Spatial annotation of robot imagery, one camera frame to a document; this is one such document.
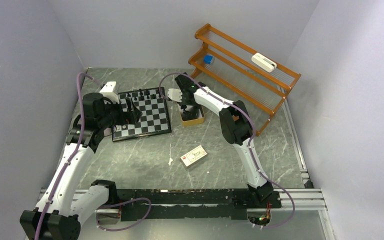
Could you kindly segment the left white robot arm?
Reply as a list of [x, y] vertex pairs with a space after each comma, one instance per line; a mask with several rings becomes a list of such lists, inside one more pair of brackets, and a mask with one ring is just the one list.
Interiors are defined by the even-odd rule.
[[49, 186], [34, 209], [24, 210], [20, 216], [29, 240], [76, 240], [82, 224], [96, 209], [112, 208], [121, 202], [116, 184], [110, 180], [95, 180], [82, 197], [76, 201], [73, 197], [104, 131], [138, 123], [142, 112], [131, 97], [119, 103], [98, 92], [85, 94], [79, 106]]

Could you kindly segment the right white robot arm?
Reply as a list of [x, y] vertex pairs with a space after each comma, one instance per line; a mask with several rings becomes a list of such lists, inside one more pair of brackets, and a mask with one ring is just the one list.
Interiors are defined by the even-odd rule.
[[237, 151], [244, 166], [250, 202], [255, 207], [262, 207], [268, 202], [274, 188], [258, 159], [254, 145], [255, 126], [244, 103], [216, 94], [203, 83], [196, 83], [186, 73], [174, 80], [179, 89], [167, 91], [170, 100], [187, 106], [201, 105], [217, 114], [224, 139]]

